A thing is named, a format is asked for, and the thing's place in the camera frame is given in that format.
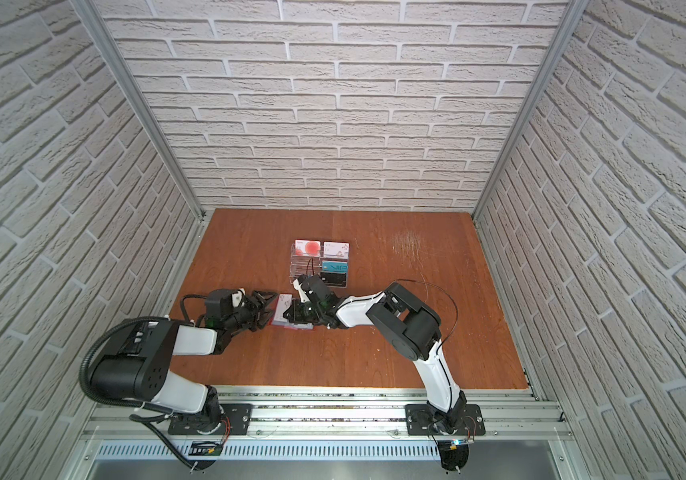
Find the clear acrylic card organizer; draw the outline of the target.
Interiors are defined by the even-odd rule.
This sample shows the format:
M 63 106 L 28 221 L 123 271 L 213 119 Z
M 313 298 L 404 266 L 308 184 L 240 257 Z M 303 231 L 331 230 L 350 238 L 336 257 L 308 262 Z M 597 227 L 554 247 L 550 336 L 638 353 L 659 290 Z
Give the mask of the clear acrylic card organizer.
M 319 258 L 314 258 L 314 257 L 299 257 L 295 256 L 293 254 L 293 244 L 290 248 L 290 281 L 293 282 L 297 277 L 300 275 L 319 275 L 322 271 L 322 261 L 327 259 L 327 260 L 337 260 L 337 261 L 345 261 L 348 263 L 348 272 L 345 273 L 347 275 L 347 283 L 348 283 L 348 274 L 349 274 L 349 259 L 348 260 L 341 260 L 341 259 L 331 259 L 331 258 L 324 258 L 323 253 L 322 256 Z

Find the white blossom VIP card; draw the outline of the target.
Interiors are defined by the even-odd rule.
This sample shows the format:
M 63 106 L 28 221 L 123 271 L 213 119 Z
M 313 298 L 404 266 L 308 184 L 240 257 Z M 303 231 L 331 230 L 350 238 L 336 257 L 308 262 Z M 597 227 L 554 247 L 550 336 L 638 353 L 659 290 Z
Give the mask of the white blossom VIP card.
M 348 260 L 350 245 L 345 242 L 325 241 L 322 245 L 323 257 Z

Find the white pink circle card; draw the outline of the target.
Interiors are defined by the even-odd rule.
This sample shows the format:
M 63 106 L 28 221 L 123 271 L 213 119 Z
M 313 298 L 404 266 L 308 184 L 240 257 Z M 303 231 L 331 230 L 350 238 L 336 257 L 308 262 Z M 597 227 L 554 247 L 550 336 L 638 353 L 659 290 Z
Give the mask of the white pink circle card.
M 314 257 L 322 256 L 322 243 L 316 240 L 295 240 L 293 244 L 293 254 L 299 257 Z

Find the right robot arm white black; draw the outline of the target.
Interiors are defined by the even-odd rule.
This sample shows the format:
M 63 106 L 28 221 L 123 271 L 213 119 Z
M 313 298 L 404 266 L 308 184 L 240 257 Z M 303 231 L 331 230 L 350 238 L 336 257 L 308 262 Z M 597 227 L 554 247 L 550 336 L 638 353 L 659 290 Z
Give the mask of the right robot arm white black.
M 412 361 L 424 384 L 427 404 L 438 419 L 453 425 L 466 405 L 443 352 L 440 316 L 404 285 L 395 281 L 365 296 L 338 297 L 319 275 L 293 281 L 299 294 L 284 317 L 293 324 L 328 329 L 376 328 L 394 349 Z

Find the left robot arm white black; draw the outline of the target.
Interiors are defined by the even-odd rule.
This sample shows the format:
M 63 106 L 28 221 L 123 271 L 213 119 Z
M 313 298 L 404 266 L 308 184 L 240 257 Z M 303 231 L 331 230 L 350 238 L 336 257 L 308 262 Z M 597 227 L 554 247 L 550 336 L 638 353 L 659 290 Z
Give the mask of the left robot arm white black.
M 189 417 L 217 427 L 224 414 L 216 388 L 172 372 L 172 359 L 223 353 L 236 335 L 265 328 L 278 297 L 270 291 L 218 289 L 183 296 L 180 320 L 126 319 L 89 348 L 79 370 L 80 386 L 97 403 L 155 412 L 148 422 Z

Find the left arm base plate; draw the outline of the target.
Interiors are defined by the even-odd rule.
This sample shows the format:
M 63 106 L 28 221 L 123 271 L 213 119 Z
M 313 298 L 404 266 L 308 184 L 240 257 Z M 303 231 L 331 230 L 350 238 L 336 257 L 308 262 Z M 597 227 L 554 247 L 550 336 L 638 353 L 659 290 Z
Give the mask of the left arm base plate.
M 170 420 L 168 433 L 170 435 L 219 435 L 226 434 L 230 427 L 230 435 L 246 435 L 253 411 L 252 404 L 225 403 L 219 405 L 214 414 L 206 411 L 197 414 L 180 414 Z

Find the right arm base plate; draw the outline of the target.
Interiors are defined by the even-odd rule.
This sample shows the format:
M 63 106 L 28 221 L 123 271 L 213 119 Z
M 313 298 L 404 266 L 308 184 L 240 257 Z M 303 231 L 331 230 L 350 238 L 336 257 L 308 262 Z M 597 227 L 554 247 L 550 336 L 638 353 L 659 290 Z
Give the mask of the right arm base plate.
M 405 419 L 409 436 L 484 436 L 486 428 L 481 409 L 466 404 L 461 410 L 445 414 L 428 403 L 405 406 Z

